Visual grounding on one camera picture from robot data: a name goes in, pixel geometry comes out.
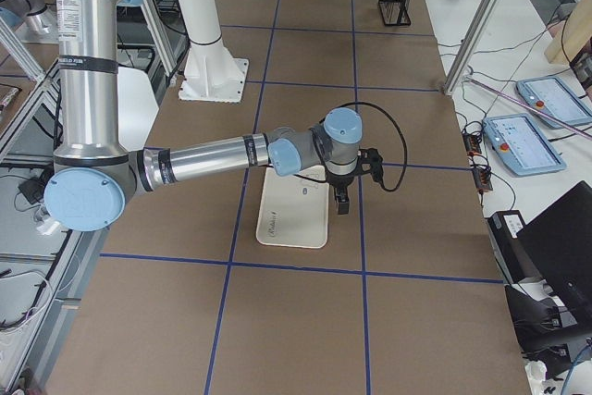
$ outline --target black cable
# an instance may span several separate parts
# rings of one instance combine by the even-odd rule
[[[0,168],[8,168],[9,170],[12,168],[17,169],[25,169],[25,170],[34,170],[36,168],[45,169],[48,167],[52,167],[53,163],[48,162],[47,164],[31,164],[31,163],[18,163],[18,162],[0,162]]]
[[[586,127],[582,131],[588,131],[590,129],[592,129],[592,125],[590,127]],[[564,139],[569,139],[569,138],[571,138],[573,136],[575,136],[575,133],[570,133],[567,136],[561,136],[560,138],[549,139],[549,142],[563,141]]]
[[[484,73],[483,71],[477,71],[477,70],[473,69],[473,67],[471,67],[468,64],[467,64],[467,67],[471,70],[471,72],[469,73],[471,76],[473,76],[474,74],[480,74],[481,76],[485,76],[486,78],[491,79],[491,80],[496,80],[497,82],[516,82],[516,80],[512,80],[512,79],[494,78],[493,76],[490,76],[490,75]]]
[[[510,208],[508,210],[513,210],[514,206],[516,205],[516,191],[514,190],[513,186],[510,185],[510,182],[508,182],[506,179],[502,178],[501,176],[496,175],[493,171],[491,172],[491,175],[495,176],[496,178],[501,180],[504,184],[506,184],[510,188],[513,198],[512,198],[512,205],[510,206]]]
[[[41,207],[41,204],[37,204],[37,205],[32,205],[32,206],[30,206],[30,207],[27,207],[27,208],[18,208],[18,207],[17,207],[17,199],[18,199],[18,197],[19,197],[21,194],[22,194],[22,192],[21,192],[21,191],[19,191],[17,194],[15,194],[15,199],[14,199],[14,201],[12,202],[12,205],[15,207],[15,210],[16,210],[16,211],[18,211],[19,213],[26,213],[26,212],[28,212],[29,210],[32,210],[33,208],[39,208],[39,207]]]
[[[19,179],[25,179],[25,180],[31,179],[31,178],[27,178],[27,177],[24,177],[24,176],[21,176],[21,175],[13,175],[13,174],[10,174],[10,173],[7,174],[7,175],[0,176],[0,179],[1,178],[19,178]]]
[[[150,52],[150,61],[148,62],[148,65],[143,68],[142,70],[145,73],[149,73],[150,72],[150,68],[152,67],[154,60],[156,59],[156,51],[154,50],[154,48],[151,45],[136,45],[136,44],[130,44],[130,43],[123,43],[121,45],[118,45],[117,48],[121,49],[121,50],[145,50]]]
[[[16,88],[19,93],[22,92],[22,88],[20,88],[18,85],[11,85],[9,83],[2,83],[2,82],[0,82],[0,86],[2,86],[2,87],[8,87],[8,88]]]
[[[273,168],[273,166],[260,166],[260,167],[263,167],[263,168]],[[311,182],[315,182],[317,184],[327,184],[327,181],[326,180],[308,178],[308,177],[303,176],[303,175],[292,175],[292,176],[295,176],[296,178],[300,178],[300,179],[310,180]]]
[[[56,116],[54,115],[54,113],[52,113],[52,111],[47,107],[46,104],[41,104],[41,107],[45,110],[45,112],[49,115],[49,117],[52,120],[56,119]]]
[[[300,178],[300,179],[306,179],[306,180],[310,180],[311,182],[317,183],[317,184],[327,184],[326,180],[320,180],[320,179],[313,179],[313,178],[307,178],[303,175],[292,175],[295,176],[296,178]]]
[[[35,122],[35,124],[37,124],[37,127],[39,127],[39,130],[41,130],[49,139],[52,140],[54,138],[54,135],[45,129],[45,127],[39,121],[39,119],[37,117],[33,116],[32,120],[33,120],[33,122]]]
[[[466,126],[469,124],[469,119],[467,118],[467,116],[465,116],[463,113],[459,111],[455,111],[455,113],[464,119],[464,127],[466,128]]]
[[[47,271],[47,274],[45,275],[45,279],[47,281],[50,280],[51,276],[56,271],[57,264],[59,263],[59,260],[61,259],[62,254],[64,254],[64,251],[66,250],[66,246],[68,245],[68,242],[69,242],[71,236],[72,236],[72,230],[68,230],[66,232],[66,237],[62,241],[62,245],[60,246],[59,250],[55,254],[54,262],[50,265],[49,270]],[[17,321],[10,323],[10,324],[6,324],[6,320],[0,321],[0,332],[2,332],[4,330],[9,330],[11,328],[20,327],[23,323],[26,323],[27,320],[29,319],[29,317],[31,316],[31,310],[33,310],[34,308],[37,307],[37,302],[39,302],[39,299],[41,298],[41,295],[43,294],[43,290],[45,289],[45,287],[46,287],[45,281],[43,281],[41,284],[39,284],[39,286],[37,287],[37,293],[35,294],[35,297],[33,298],[33,302],[31,303],[31,306],[29,307],[29,309],[27,309],[25,312],[22,313],[22,316]]]
[[[323,156],[323,153],[321,152],[321,147],[319,147],[318,145],[318,136],[316,135],[316,132],[313,129],[309,129],[309,131],[312,133],[313,137],[313,147],[314,147],[314,152],[316,153],[316,156],[318,157],[319,162],[321,163],[321,166],[323,166],[324,168],[327,168],[327,163],[325,162],[325,157]]]
[[[481,108],[479,105],[477,105],[477,104],[474,104],[473,102],[469,101],[469,100],[466,98],[466,95],[465,95],[465,93],[464,93],[464,84],[465,84],[465,83],[466,83],[466,80],[463,80],[463,81],[461,82],[462,99],[463,99],[463,100],[464,100],[464,101],[465,101],[467,104],[474,106],[474,107],[475,107],[477,110],[479,110],[481,113],[483,113],[484,115],[486,115],[486,114],[487,114],[487,111],[485,111],[485,110],[484,110],[483,108]]]
[[[136,66],[133,64],[133,60],[131,59],[130,52],[128,51],[128,48],[126,47],[126,45],[123,43],[123,39],[121,39],[121,35],[119,33],[117,33],[117,38],[121,42],[121,45],[122,45],[121,49],[125,52],[126,56],[128,57],[129,62],[131,63],[131,67],[136,68]]]
[[[469,131],[468,128],[474,124],[479,126],[479,130]],[[477,143],[481,143],[483,141],[484,129],[485,127],[482,120],[472,120],[471,122],[467,122],[466,125],[462,127],[461,135],[473,136],[476,138]]]
[[[176,32],[177,34],[181,34],[182,36],[185,36],[189,39],[189,34],[186,31],[182,31],[182,30],[177,30],[176,28],[171,27],[170,25],[168,25],[165,20],[163,19],[163,17],[160,15],[160,11],[158,11],[158,17],[160,18],[160,21],[162,22],[162,24],[168,28],[169,30]]]
[[[401,184],[403,182],[403,178],[405,177],[405,173],[407,171],[407,165],[408,165],[408,159],[409,159],[409,153],[408,153],[409,151],[407,149],[407,141],[405,141],[405,136],[403,135],[401,127],[399,126],[397,121],[393,118],[393,116],[391,116],[388,111],[386,111],[385,109],[381,108],[380,106],[378,106],[376,104],[372,104],[370,102],[347,102],[345,104],[339,105],[339,108],[344,108],[347,106],[357,106],[357,105],[369,106],[369,107],[374,108],[375,110],[379,111],[384,116],[386,116],[387,119],[390,121],[390,123],[395,128],[395,130],[397,131],[397,133],[399,134],[399,138],[401,139],[401,145],[403,147],[403,162],[402,162],[402,167],[401,167],[401,174],[399,175],[399,179],[397,180],[397,183],[395,184],[395,186],[392,189],[390,189],[385,186],[385,184],[382,180],[380,182],[378,182],[378,184],[380,185],[380,188],[383,191],[386,191],[388,193],[392,193],[392,192],[399,189],[399,187],[401,186]]]
[[[525,43],[529,43],[534,41],[537,38],[540,38],[543,34],[545,34],[545,32],[547,32],[547,27],[549,26],[550,22],[547,23],[545,29],[543,31],[541,31],[540,33],[536,34],[535,36],[531,37],[530,39],[526,39],[525,41],[519,42],[516,45],[513,46],[504,46],[502,48],[496,48],[494,50],[478,50],[474,52],[474,55],[487,55],[487,54],[491,54],[491,53],[500,53],[502,51],[511,51],[511,50],[515,50],[516,48],[524,45]],[[438,43],[438,46],[444,46],[446,48],[456,48],[458,46],[461,46],[462,43],[457,43],[455,45],[446,45],[444,43]],[[456,54],[454,53],[449,53],[449,54],[445,54],[445,55],[441,55],[441,56],[456,56]]]
[[[181,64],[183,63],[185,56],[189,53],[190,49],[191,49],[191,43],[188,40],[187,45],[185,45],[185,49],[183,50],[183,52],[180,54],[179,58],[177,59],[177,64],[173,68],[173,71],[170,73],[171,76],[175,76],[175,74],[177,74],[177,73],[183,74],[182,71],[179,70],[179,68],[180,68]],[[166,76],[166,85],[168,85],[169,83],[170,83],[170,78],[168,76]]]
[[[57,101],[55,101],[55,120],[54,120],[54,150],[59,147],[60,145],[60,140],[59,140],[59,136],[57,134],[57,131],[59,130],[59,110],[62,107],[62,86],[61,86],[61,82],[58,85],[59,89],[57,91]]]
[[[551,13],[551,19],[549,19],[549,21],[547,22],[547,25],[545,27],[545,29],[539,33],[537,36],[535,36],[534,38],[531,38],[527,41],[524,41],[522,43],[518,43],[517,45],[515,45],[514,47],[507,47],[507,48],[501,48],[499,50],[485,50],[485,51],[477,51],[475,52],[475,54],[477,53],[496,53],[498,51],[503,51],[506,49],[515,49],[518,46],[521,46],[524,43],[528,43],[534,40],[532,46],[530,47],[530,49],[528,50],[528,53],[526,54],[526,56],[520,61],[520,63],[518,64],[518,66],[516,67],[516,69],[514,70],[514,72],[512,73],[512,75],[510,76],[510,79],[505,83],[505,85],[501,88],[502,90],[505,89],[508,86],[508,83],[510,83],[511,79],[514,77],[514,75],[518,72],[518,70],[520,69],[520,67],[523,65],[523,63],[526,61],[526,59],[530,56],[530,54],[532,53],[533,49],[535,48],[535,46],[537,45],[538,41],[542,38],[542,36],[545,34],[545,32],[548,30],[548,26],[550,25],[550,23],[555,19],[555,14],[557,13],[557,10],[560,8],[560,6],[563,4],[563,2],[565,2],[565,0],[561,0],[559,2],[559,4],[555,7],[555,9],[553,10],[553,12]],[[498,99],[500,98],[500,95],[496,95],[495,99],[493,100],[493,102],[491,103],[491,105],[489,106],[489,108],[487,109],[487,111],[485,111],[485,114],[483,116],[483,118],[487,117],[487,114],[491,111],[491,109],[493,108],[493,106],[495,105],[495,103],[498,101]]]

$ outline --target small robot arm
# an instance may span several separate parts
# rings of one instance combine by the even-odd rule
[[[128,153],[118,140],[117,22],[121,0],[56,0],[63,106],[63,143],[44,192],[49,214],[80,231],[107,227],[135,194],[232,169],[273,165],[280,176],[322,165],[339,213],[347,187],[365,173],[382,175],[382,159],[360,150],[362,120],[336,108],[297,132],[280,128],[181,150]]]
[[[44,0],[0,0],[0,18],[13,28],[25,22],[36,34],[47,34],[56,25]]]

